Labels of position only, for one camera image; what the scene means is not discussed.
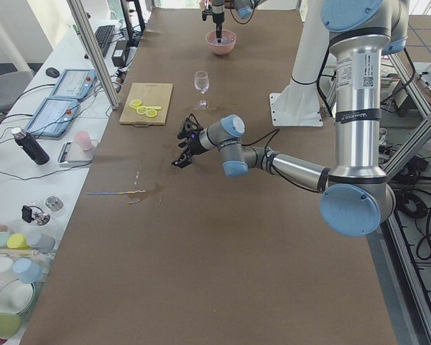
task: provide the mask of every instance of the black mouse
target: black mouse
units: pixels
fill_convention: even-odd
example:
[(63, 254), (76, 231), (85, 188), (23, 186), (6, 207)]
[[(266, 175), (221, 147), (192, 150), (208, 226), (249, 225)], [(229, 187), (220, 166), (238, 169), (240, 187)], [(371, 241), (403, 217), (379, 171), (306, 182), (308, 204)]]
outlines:
[(46, 75), (48, 77), (57, 78), (59, 76), (59, 71), (54, 67), (49, 67), (46, 69)]

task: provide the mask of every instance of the black bottle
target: black bottle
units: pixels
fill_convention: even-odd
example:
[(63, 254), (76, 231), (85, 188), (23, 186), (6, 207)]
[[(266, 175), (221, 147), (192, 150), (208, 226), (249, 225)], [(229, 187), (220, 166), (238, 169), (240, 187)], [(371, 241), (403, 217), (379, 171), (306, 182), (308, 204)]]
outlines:
[(42, 149), (37, 140), (29, 133), (26, 133), (21, 127), (14, 127), (11, 130), (11, 134), (13, 134), (14, 141), (22, 147), (29, 157), (38, 165), (45, 164), (50, 160), (50, 156)]

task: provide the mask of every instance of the black box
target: black box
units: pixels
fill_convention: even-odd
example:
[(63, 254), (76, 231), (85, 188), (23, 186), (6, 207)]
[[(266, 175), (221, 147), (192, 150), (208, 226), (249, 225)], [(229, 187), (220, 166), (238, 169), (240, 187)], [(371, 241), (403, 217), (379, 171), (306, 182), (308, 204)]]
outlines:
[(115, 50), (112, 54), (112, 62), (115, 67), (126, 66), (126, 61), (128, 60), (129, 47), (128, 41), (122, 40), (118, 41), (115, 45)]

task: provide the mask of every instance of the white desk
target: white desk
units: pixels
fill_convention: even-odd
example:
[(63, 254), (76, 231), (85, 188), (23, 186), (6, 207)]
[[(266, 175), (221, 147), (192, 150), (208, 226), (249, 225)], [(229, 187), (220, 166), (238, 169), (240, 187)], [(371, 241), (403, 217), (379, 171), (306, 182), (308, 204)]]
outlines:
[[(117, 24), (117, 21), (92, 21), (93, 29), (103, 24)], [(111, 75), (116, 69), (111, 62), (111, 55), (114, 45), (111, 45), (105, 61), (108, 71)], [(45, 64), (40, 68), (32, 82), (27, 87), (34, 88), (42, 84), (55, 83), (56, 78), (48, 77), (45, 70), (48, 67), (57, 68), (62, 72), (66, 68), (93, 68), (91, 61), (84, 58), (85, 51), (73, 29), (69, 29), (60, 44), (54, 49), (48, 57)], [(49, 96), (52, 87), (38, 88), (30, 91), (14, 105), (9, 114), (33, 114), (42, 100)], [(66, 142), (71, 142), (76, 132), (86, 130), (92, 139), (101, 140), (103, 131), (106, 128), (108, 115), (111, 112), (110, 104), (103, 91), (99, 92), (96, 98), (90, 97), (79, 108), (79, 111), (87, 108), (72, 124), (66, 133), (57, 140), (39, 139), (39, 143), (50, 156), (50, 161), (44, 165), (36, 165), (26, 153), (19, 147), (12, 138), (9, 128), (24, 128), (29, 121), (28, 116), (13, 116), (3, 121), (0, 125), (0, 140), (11, 139), (0, 144), (0, 171), (12, 175), (18, 175), (22, 178), (41, 176), (56, 170), (65, 169), (58, 165), (57, 158)], [(83, 186), (86, 175), (88, 174), (89, 165), (74, 169), (68, 172), (57, 173), (45, 178), (22, 181), (6, 175), (0, 174), (0, 224), (8, 224), (16, 232), (26, 228), (26, 223), (21, 220), (21, 209), (23, 205), (29, 205), (35, 201), (44, 201), (48, 196), (58, 196), (64, 203), (64, 208), (59, 213), (57, 220), (61, 225), (61, 233), (68, 224), (70, 215), (78, 199), (80, 189)], [(19, 333), (6, 344), (18, 344), (26, 328), (21, 327)]]

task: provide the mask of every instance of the black keyboard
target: black keyboard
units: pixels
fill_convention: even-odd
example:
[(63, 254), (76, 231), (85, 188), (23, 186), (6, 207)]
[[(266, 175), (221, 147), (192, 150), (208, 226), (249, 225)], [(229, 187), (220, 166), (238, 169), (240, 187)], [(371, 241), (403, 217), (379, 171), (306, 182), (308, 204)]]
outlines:
[(96, 36), (96, 41), (98, 41), (99, 48), (101, 49), (102, 56), (106, 56), (108, 48), (112, 42), (112, 37), (115, 32), (115, 25), (103, 25), (98, 27), (94, 36)]

